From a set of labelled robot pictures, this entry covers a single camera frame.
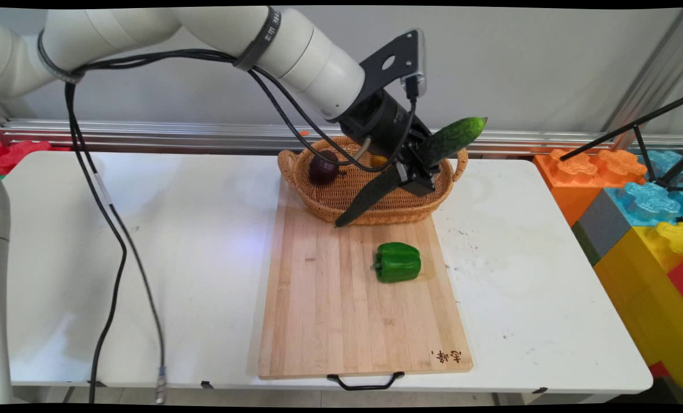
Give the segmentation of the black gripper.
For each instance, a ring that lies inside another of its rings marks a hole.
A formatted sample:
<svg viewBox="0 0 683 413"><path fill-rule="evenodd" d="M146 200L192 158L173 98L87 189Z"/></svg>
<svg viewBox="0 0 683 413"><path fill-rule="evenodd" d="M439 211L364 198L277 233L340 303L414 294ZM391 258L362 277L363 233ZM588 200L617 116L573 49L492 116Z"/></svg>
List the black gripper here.
<svg viewBox="0 0 683 413"><path fill-rule="evenodd" d="M385 89L379 89L353 104L335 121L346 136L359 144L360 156L370 152L373 156L386 157L386 163L371 167L353 156L352 165L360 170L383 170L395 163L399 188L424 197L436 190L438 165L425 160L423 153L431 150L433 134L416 115L420 90L407 89L405 94L410 102L409 110Z"/></svg>

